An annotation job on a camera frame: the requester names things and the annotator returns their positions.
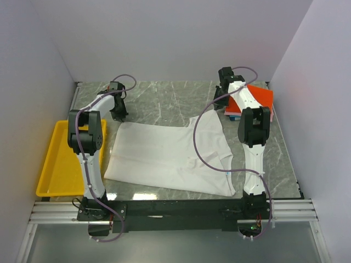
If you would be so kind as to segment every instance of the white wall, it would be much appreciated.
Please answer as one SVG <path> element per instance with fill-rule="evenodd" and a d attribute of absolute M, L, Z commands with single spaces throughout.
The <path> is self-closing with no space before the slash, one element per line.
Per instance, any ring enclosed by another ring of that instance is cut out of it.
<path fill-rule="evenodd" d="M 333 262 L 350 262 L 351 1 L 314 0 L 270 87 Z"/>
<path fill-rule="evenodd" d="M 32 2 L 76 81 L 217 80 L 230 65 L 269 81 L 312 0 Z"/>
<path fill-rule="evenodd" d="M 0 0 L 0 36 L 0 261 L 13 262 L 73 80 L 29 1 Z"/>

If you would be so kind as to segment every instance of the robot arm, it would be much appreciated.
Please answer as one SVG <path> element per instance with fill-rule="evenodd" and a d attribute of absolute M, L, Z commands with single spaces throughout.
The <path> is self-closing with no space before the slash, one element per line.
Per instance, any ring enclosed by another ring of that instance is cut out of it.
<path fill-rule="evenodd" d="M 219 70 L 220 87 L 217 87 L 214 98 L 234 92 L 245 85 L 242 76 L 235 76 L 230 67 Z M 238 128 L 238 138 L 245 152 L 245 168 L 263 173 L 263 152 L 266 140 L 269 137 L 270 110 L 263 107 L 244 86 L 240 91 L 231 94 L 241 110 Z M 219 100 L 216 108 L 227 106 L 229 97 Z M 265 195 L 261 179 L 254 173 L 247 171 L 244 195 Z"/>
<path fill-rule="evenodd" d="M 120 82 L 110 82 L 109 89 L 100 92 L 97 96 L 101 97 L 105 93 L 113 90 L 123 90 L 124 85 Z M 69 112 L 69 131 L 68 131 L 68 145 L 73 148 L 77 158 L 80 162 L 83 181 L 84 181 L 84 197 L 87 199 L 94 199 L 87 183 L 86 170 L 84 168 L 83 155 L 80 152 L 77 143 L 77 136 L 75 131 L 75 119 L 79 110 L 71 110 Z M 103 144 L 103 133 L 101 128 L 101 118 L 108 112 L 111 112 L 113 119 L 124 119 L 128 115 L 124 101 L 121 98 L 121 93 L 115 93 L 102 98 L 97 104 L 90 107 L 89 110 L 83 112 L 78 120 L 78 126 L 82 127 L 88 125 L 88 130 L 80 130 L 80 139 L 84 149 L 86 162 L 88 163 L 88 173 L 92 190 L 97 198 L 106 199 L 106 189 L 101 179 L 99 152 Z"/>

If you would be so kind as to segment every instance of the metal frame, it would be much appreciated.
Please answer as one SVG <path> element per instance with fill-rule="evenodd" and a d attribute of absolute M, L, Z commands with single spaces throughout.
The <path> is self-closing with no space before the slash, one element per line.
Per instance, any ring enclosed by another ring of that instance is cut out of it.
<path fill-rule="evenodd" d="M 76 101 L 81 83 L 73 96 L 70 109 Z M 284 199 L 272 200 L 272 227 L 275 222 L 310 222 L 313 237 L 322 263 L 331 262 L 327 246 L 322 235 L 318 217 L 315 212 L 312 200 L 310 199 Z M 71 202 L 35 202 L 24 235 L 22 245 L 16 262 L 27 262 L 33 239 L 39 224 L 109 224 L 109 221 L 77 221 L 78 209 Z M 255 220 L 238 220 L 237 223 L 251 223 Z"/>
<path fill-rule="evenodd" d="M 310 225 L 321 262 L 331 263 L 332 261 L 319 222 L 310 222 Z"/>
<path fill-rule="evenodd" d="M 313 203 L 309 199 L 274 200 L 272 212 L 274 222 L 318 221 Z M 109 224 L 108 221 L 77 221 L 77 214 L 78 208 L 71 202 L 35 202 L 28 224 Z M 245 222 L 255 220 L 238 220 L 238 223 Z"/>
<path fill-rule="evenodd" d="M 24 238 L 20 247 L 20 251 L 18 252 L 16 263 L 27 262 L 29 252 L 31 251 L 32 243 L 34 240 L 34 236 L 37 231 L 37 226 L 37 224 L 27 225 L 26 233 L 24 234 Z"/>

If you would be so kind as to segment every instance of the yellow tray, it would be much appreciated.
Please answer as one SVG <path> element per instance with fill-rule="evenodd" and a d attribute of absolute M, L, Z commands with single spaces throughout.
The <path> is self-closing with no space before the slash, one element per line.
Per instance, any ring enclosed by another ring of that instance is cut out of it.
<path fill-rule="evenodd" d="M 100 168 L 106 138 L 106 120 L 101 120 L 103 145 L 100 149 Z M 82 196 L 83 176 L 77 155 L 67 144 L 68 121 L 58 121 L 50 141 L 36 194 L 41 197 Z"/>

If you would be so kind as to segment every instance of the marble surface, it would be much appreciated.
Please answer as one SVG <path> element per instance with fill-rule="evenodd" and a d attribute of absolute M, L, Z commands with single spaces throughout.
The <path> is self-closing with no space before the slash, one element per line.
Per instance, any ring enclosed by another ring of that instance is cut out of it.
<path fill-rule="evenodd" d="M 121 81 L 126 87 L 130 83 Z M 73 102 L 73 108 L 81 108 L 90 103 L 98 91 L 106 89 L 108 82 L 79 83 L 78 92 Z M 213 99 L 217 82 L 138 82 L 137 86 L 128 92 L 125 101 L 127 122 L 144 124 L 184 127 L 189 124 L 189 118 L 197 116 L 206 104 Z M 266 88 L 265 82 L 254 85 Z M 244 168 L 245 156 L 242 144 L 237 138 L 239 122 L 232 122 L 222 112 L 218 114 L 229 147 L 234 155 L 232 168 Z M 107 138 L 101 173 L 104 174 L 109 162 L 110 152 L 120 123 L 113 121 L 111 115 L 107 120 Z M 264 178 L 267 181 L 273 198 L 300 197 L 296 177 L 292 169 L 287 149 L 276 117 L 270 126 L 270 137 L 264 153 Z M 241 198 L 245 182 L 245 173 L 232 173 L 232 183 L 236 194 L 231 198 Z M 208 195 L 189 191 L 171 190 L 150 187 L 125 182 L 105 180 L 107 197 L 111 200 L 132 199 L 216 199 L 223 196 Z"/>

